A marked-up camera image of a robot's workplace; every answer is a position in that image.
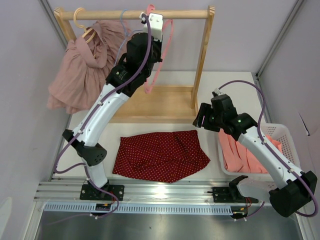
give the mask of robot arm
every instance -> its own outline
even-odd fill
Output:
[[[142,21],[146,21],[143,14],[140,18]],[[75,129],[66,129],[63,132],[63,137],[68,142],[73,141],[71,145],[85,163],[90,179],[99,188],[102,188],[108,182],[103,166],[107,150],[98,143],[100,135],[117,110],[151,75],[154,64],[162,61],[163,16],[151,13],[149,18],[153,20],[149,21],[150,30],[145,23],[143,32],[134,34],[128,41],[127,52],[121,56],[119,63],[112,68],[98,99],[83,121]],[[142,63],[148,52],[148,34],[151,35],[151,46],[147,61],[143,65]]]
[[[311,196],[292,172],[307,184],[312,193],[315,192],[317,177],[312,171],[304,173],[292,164],[267,138],[258,135],[258,124],[247,113],[238,114],[232,100],[226,94],[213,92],[211,104],[202,103],[193,125],[219,132],[223,129],[236,141],[239,141],[259,160],[271,175],[276,187],[268,182],[256,181],[247,176],[240,176],[232,181],[243,197],[252,197],[271,203],[282,216],[288,217],[311,201]],[[266,147],[272,150],[290,167],[285,166]]]

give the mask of red polka dot fabric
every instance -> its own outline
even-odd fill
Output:
[[[112,173],[174,183],[204,169],[209,162],[196,130],[152,132],[120,138]]]

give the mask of wooden clothes rack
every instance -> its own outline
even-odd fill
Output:
[[[128,10],[122,19],[138,20],[143,10]],[[199,59],[194,84],[192,85],[156,85],[151,94],[145,94],[143,87],[116,112],[113,123],[192,123],[198,113],[198,89],[203,71],[215,8],[207,10],[156,10],[164,19],[205,19]],[[118,20],[122,11],[81,11],[77,20]],[[73,11],[64,11],[62,7],[54,9],[54,16],[65,36],[76,40],[70,21]]]

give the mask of clothes hanger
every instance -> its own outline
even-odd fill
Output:
[[[94,29],[93,29],[92,27],[90,27],[90,28],[87,30],[87,28],[86,28],[85,25],[79,24],[79,23],[77,22],[77,15],[78,15],[78,13],[79,13],[80,11],[85,11],[85,9],[84,9],[83,7],[79,7],[79,8],[77,8],[77,9],[74,11],[74,14],[73,14],[73,22],[74,22],[74,24],[75,24],[78,28],[84,30],[84,34],[81,36],[82,38],[84,38],[84,37],[87,36],[92,30],[94,31]],[[94,31],[93,34],[91,35],[91,37],[90,37],[89,39],[87,39],[85,42],[86,42],[86,43],[89,43],[89,42],[95,37],[95,35],[96,35],[96,31]]]

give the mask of white laundry basket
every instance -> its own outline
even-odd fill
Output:
[[[298,154],[294,145],[294,141],[290,135],[288,128],[282,124],[273,124],[273,123],[262,123],[261,130],[265,135],[269,135],[272,139],[282,143],[282,153],[283,155],[293,164],[300,168],[300,161]],[[266,173],[245,173],[245,172],[230,172],[225,169],[224,164],[224,155],[220,145],[218,134],[217,144],[218,144],[218,155],[221,164],[222,171],[231,176],[241,176],[246,175],[248,177],[254,178],[255,180],[263,181],[272,181],[272,178],[269,174]]]

